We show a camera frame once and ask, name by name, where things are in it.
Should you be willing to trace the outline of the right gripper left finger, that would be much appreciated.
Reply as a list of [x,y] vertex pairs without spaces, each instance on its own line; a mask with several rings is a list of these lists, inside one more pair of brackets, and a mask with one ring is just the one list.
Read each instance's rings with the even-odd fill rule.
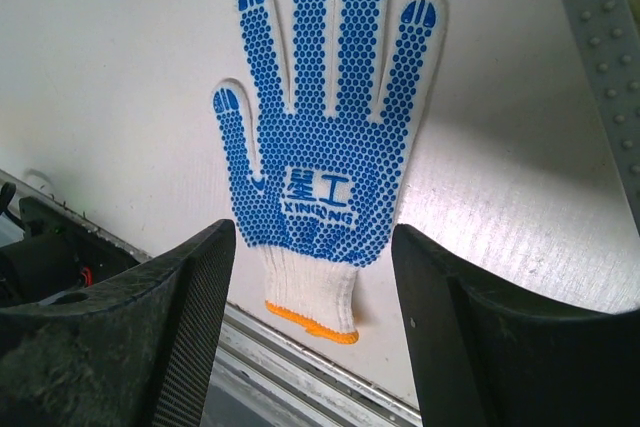
[[63,302],[4,308],[2,424],[198,425],[235,248],[220,220]]

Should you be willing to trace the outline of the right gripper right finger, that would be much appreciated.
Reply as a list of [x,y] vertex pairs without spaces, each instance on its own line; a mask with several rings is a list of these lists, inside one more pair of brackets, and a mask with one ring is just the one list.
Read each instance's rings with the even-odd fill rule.
[[635,426],[639,314],[528,291],[396,226],[392,262],[426,426]]

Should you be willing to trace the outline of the green plastic storage basket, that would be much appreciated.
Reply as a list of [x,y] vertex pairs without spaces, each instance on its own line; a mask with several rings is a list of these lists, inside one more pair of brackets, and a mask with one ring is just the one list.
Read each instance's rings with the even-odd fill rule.
[[639,0],[561,0],[621,185],[639,222]]

